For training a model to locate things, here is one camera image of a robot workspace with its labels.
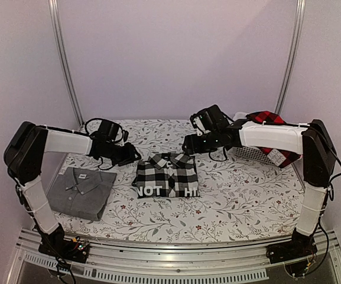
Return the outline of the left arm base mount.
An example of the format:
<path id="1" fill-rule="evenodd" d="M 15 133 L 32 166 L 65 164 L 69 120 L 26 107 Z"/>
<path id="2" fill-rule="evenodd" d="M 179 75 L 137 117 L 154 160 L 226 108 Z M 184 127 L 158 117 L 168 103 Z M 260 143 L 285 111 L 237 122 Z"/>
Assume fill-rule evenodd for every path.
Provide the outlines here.
<path id="1" fill-rule="evenodd" d="M 41 236 L 41 244 L 38 248 L 40 253 L 60 260 L 86 263 L 90 250 L 90 243 L 87 240 L 81 240 L 79 236 L 66 239 L 61 225 L 51 234 L 42 232 L 39 227 L 37 227 L 37 231 Z"/>

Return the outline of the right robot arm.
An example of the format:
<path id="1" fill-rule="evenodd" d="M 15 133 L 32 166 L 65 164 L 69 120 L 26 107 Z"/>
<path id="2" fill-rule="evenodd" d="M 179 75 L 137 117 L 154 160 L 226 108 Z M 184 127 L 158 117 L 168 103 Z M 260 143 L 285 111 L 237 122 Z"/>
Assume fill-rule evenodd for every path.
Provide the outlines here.
<path id="1" fill-rule="evenodd" d="M 336 150 L 322 121 L 308 124 L 276 125 L 240 119 L 221 129 L 206 134 L 191 134 L 184 138 L 182 149 L 189 155 L 210 153 L 218 148 L 264 147 L 285 150 L 302 156 L 304 199 L 295 227 L 299 233 L 287 244 L 287 253 L 299 258 L 310 242 L 328 199 L 330 178 L 336 163 Z"/>

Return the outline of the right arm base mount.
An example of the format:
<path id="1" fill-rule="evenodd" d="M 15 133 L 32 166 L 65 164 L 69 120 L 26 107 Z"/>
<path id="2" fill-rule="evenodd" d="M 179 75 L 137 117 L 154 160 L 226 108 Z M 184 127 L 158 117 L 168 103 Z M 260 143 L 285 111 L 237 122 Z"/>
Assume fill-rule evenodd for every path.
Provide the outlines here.
<path id="1" fill-rule="evenodd" d="M 266 257 L 270 263 L 279 263 L 311 256 L 317 253 L 313 235 L 303 235 L 294 230 L 291 240 L 271 244 L 266 247 Z"/>

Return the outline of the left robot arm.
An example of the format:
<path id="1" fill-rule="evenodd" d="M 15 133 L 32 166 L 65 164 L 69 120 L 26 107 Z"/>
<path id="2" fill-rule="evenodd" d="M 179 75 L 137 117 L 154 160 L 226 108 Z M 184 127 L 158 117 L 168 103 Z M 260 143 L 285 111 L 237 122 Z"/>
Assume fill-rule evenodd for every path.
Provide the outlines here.
<path id="1" fill-rule="evenodd" d="M 46 153 L 70 153 L 89 156 L 95 160 L 109 159 L 113 166 L 124 166 L 141 159 L 135 146 L 124 134 L 123 145 L 112 140 L 119 124 L 100 125 L 91 134 L 24 121 L 14 134 L 4 152 L 4 162 L 9 176 L 15 181 L 28 205 L 38 230 L 50 235 L 46 247 L 57 257 L 69 252 L 69 244 L 59 235 L 60 230 L 41 181 L 41 167 Z"/>

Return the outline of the grey button shirt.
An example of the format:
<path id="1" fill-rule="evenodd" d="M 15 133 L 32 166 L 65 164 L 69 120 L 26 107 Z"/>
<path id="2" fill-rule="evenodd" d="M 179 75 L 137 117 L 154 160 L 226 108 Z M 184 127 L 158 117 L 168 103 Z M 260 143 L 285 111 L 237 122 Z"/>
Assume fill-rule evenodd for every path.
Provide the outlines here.
<path id="1" fill-rule="evenodd" d="M 53 211 L 89 221 L 104 213 L 117 174 L 68 167 L 47 194 Z"/>

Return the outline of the black white plaid shirt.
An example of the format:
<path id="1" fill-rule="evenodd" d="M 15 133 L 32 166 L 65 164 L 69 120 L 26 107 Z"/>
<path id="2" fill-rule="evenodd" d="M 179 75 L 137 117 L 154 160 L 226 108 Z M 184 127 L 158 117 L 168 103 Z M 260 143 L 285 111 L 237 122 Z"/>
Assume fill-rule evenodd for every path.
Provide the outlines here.
<path id="1" fill-rule="evenodd" d="M 139 198 L 200 196 L 195 159 L 184 153 L 149 153 L 138 162 L 132 186 Z"/>

